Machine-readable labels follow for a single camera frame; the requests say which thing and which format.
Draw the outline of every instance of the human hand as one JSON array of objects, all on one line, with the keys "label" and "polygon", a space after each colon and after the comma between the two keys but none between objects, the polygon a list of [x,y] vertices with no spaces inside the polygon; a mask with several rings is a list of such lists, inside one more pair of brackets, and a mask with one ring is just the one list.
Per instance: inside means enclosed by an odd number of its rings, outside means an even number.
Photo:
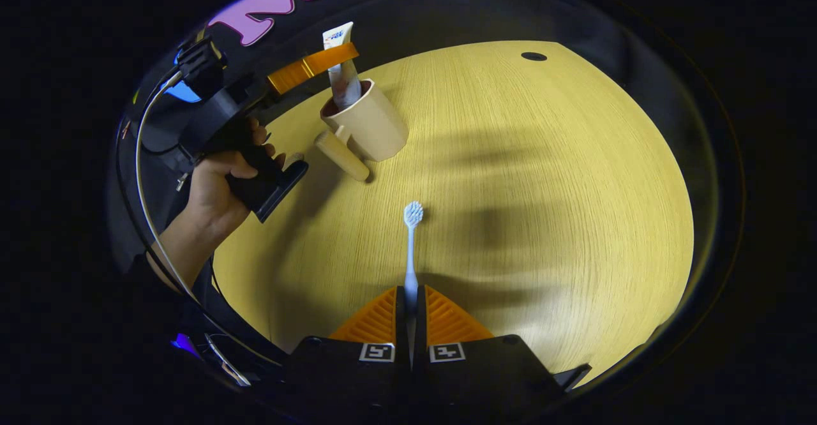
[{"label": "human hand", "polygon": [[[256,119],[249,120],[249,128],[253,134],[253,145],[264,145],[266,129],[259,126]],[[269,157],[275,155],[273,145],[266,144],[264,149]],[[286,154],[278,155],[274,160],[282,167]],[[250,179],[256,177],[258,171],[237,151],[219,152],[208,156],[193,170],[190,197],[180,215],[193,222],[196,229],[216,244],[232,234],[250,213],[230,191],[225,178],[228,174],[236,178]]]}]

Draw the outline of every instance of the black handle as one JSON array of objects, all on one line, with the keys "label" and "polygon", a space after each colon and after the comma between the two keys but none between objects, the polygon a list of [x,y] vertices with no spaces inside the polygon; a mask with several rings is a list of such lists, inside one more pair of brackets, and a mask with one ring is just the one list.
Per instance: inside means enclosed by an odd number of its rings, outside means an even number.
[{"label": "black handle", "polygon": [[227,175],[227,184],[236,197],[256,214],[258,221],[264,222],[284,196],[306,174],[309,164],[303,160],[294,161],[287,171],[283,172],[266,154],[263,146],[246,147],[242,149],[241,154],[247,163],[258,170],[258,175],[253,179]]}]

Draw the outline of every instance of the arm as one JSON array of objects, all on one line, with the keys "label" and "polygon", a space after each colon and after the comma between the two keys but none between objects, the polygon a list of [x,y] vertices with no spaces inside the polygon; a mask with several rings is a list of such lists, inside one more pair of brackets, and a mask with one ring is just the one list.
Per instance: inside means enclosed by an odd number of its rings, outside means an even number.
[{"label": "arm", "polygon": [[[262,145],[266,140],[266,130],[254,119],[250,121],[250,129],[253,132],[253,143]],[[273,145],[267,144],[264,147],[269,157],[272,157],[275,153]],[[275,161],[283,166],[285,158],[286,156],[281,154]],[[232,234],[250,213],[230,192],[230,186],[225,178],[228,174],[238,178],[252,178],[258,172],[236,151],[221,152],[205,158],[193,170],[187,206],[160,235],[161,244],[164,245],[167,255],[173,261],[181,279],[190,287],[218,245]],[[166,258],[155,242],[152,250],[165,268],[170,270]],[[149,255],[148,262],[161,281],[178,292],[176,286],[167,280]]]}]

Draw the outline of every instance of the toothpaste tube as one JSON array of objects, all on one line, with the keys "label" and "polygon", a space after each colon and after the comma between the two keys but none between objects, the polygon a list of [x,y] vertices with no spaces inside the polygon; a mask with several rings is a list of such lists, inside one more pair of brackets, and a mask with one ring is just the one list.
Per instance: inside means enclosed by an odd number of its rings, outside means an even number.
[{"label": "toothpaste tube", "polygon": [[[352,24],[342,24],[324,32],[324,50],[337,47],[352,39]],[[357,77],[355,63],[348,59],[329,68],[329,85],[332,86],[332,97],[339,110],[348,108],[360,99],[360,79]]]}]

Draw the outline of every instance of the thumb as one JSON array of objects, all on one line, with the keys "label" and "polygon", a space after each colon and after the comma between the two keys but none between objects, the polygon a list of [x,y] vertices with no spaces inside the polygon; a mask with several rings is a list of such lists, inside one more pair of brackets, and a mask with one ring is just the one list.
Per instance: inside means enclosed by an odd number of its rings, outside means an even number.
[{"label": "thumb", "polygon": [[233,175],[236,178],[249,179],[258,175],[258,170],[247,163],[243,155],[237,151],[219,152],[202,161],[213,171],[221,175]]}]

